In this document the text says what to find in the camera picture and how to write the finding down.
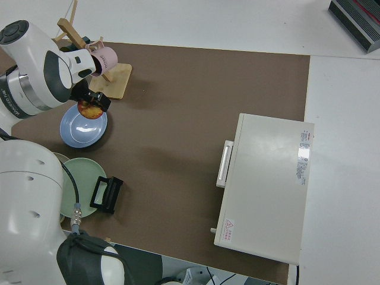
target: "black cable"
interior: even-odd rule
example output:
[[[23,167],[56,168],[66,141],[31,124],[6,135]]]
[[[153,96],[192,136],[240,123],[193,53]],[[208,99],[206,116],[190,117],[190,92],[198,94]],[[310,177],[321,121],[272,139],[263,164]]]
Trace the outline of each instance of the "black cable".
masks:
[[[83,244],[81,242],[81,239],[78,238],[78,239],[75,239],[74,240],[75,243],[77,245],[79,245],[80,247],[82,247],[83,249],[85,249],[86,251],[89,251],[89,252],[92,252],[94,254],[99,254],[99,255],[104,255],[104,256],[107,256],[107,257],[113,257],[113,258],[117,258],[118,260],[120,260],[121,263],[123,263],[123,267],[124,267],[124,271],[125,271],[125,275],[127,276],[128,280],[129,280],[129,285],[135,285],[135,281],[133,279],[133,276],[132,276],[132,273],[131,273],[131,270],[129,269],[129,266],[128,264],[126,263],[125,259],[122,258],[120,255],[118,254],[114,254],[113,252],[106,252],[106,251],[103,251],[101,249],[99,250],[96,250],[94,248],[91,248],[85,244]]]
[[[207,269],[207,272],[208,272],[208,275],[210,275],[210,278],[211,278],[211,281],[213,282],[213,284],[215,285],[215,282],[214,282],[214,279],[213,279],[213,276],[211,275],[211,272],[210,270],[208,269],[208,267],[206,267]],[[219,285],[222,285],[223,283],[225,283],[227,280],[230,280],[232,277],[234,277],[236,275],[235,274],[232,274],[230,277],[228,277],[227,279],[224,279]]]
[[[232,274],[230,277],[228,277],[227,279],[224,279],[224,281],[222,283],[220,283],[219,285],[222,285],[224,282],[226,282],[227,280],[231,279],[232,277],[234,277],[236,275],[235,274]]]
[[[61,162],[61,166],[62,168],[64,169],[64,171],[66,171],[67,175],[69,176],[70,180],[71,180],[71,183],[74,187],[74,192],[75,192],[75,203],[79,203],[79,192],[78,192],[78,186],[77,186],[77,183],[75,182],[75,179],[74,177],[72,177],[72,174],[70,172],[70,170],[68,170],[68,168]]]
[[[211,281],[212,281],[213,284],[215,285],[215,282],[214,282],[213,276],[211,275],[211,272],[210,272],[210,270],[208,269],[208,266],[207,266],[206,268],[207,268],[208,275],[210,275]]]
[[[3,140],[6,139],[7,141],[8,140],[21,140],[21,138],[16,138],[16,137],[13,137],[11,135],[6,135],[6,134],[2,134],[2,133],[0,133],[0,138],[2,138]]]
[[[298,285],[298,282],[299,282],[299,265],[297,265],[296,285]]]

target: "warning label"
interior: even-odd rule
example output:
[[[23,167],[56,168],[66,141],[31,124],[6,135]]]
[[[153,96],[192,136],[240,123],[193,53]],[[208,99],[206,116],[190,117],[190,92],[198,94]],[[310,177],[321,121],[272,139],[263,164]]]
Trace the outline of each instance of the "warning label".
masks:
[[[223,238],[222,238],[223,242],[231,242],[234,226],[235,226],[234,220],[231,220],[229,218],[226,218],[224,220]]]
[[[306,170],[310,158],[310,142],[311,133],[304,130],[300,136],[300,143],[298,148],[298,162],[296,170],[296,182],[299,185],[306,185]]]

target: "black handle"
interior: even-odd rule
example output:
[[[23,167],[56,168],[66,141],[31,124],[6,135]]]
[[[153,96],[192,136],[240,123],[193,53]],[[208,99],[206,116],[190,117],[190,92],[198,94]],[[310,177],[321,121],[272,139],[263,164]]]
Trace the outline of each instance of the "black handle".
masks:
[[[104,190],[102,203],[96,204],[95,198],[101,182],[107,183],[107,187]],[[105,213],[113,214],[115,212],[115,204],[116,200],[118,199],[121,185],[123,185],[123,180],[120,180],[119,178],[113,176],[111,178],[104,178],[99,176],[95,185],[93,196],[91,198],[90,206],[97,208]]]

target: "wooden base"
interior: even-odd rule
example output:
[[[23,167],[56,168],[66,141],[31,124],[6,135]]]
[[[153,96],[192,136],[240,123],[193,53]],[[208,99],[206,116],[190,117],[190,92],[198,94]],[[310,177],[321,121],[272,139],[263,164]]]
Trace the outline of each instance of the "wooden base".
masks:
[[[112,75],[112,82],[107,82],[103,77],[93,77],[89,88],[95,92],[103,92],[110,99],[122,99],[132,72],[132,65],[117,64],[109,73]]]

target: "blue plate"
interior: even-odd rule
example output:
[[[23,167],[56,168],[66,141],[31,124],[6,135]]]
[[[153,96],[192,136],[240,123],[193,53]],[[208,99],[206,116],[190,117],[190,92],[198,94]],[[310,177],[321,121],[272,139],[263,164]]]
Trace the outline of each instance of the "blue plate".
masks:
[[[61,120],[59,131],[65,144],[70,147],[83,148],[96,143],[107,128],[107,114],[90,120],[82,116],[77,105],[67,110]]]

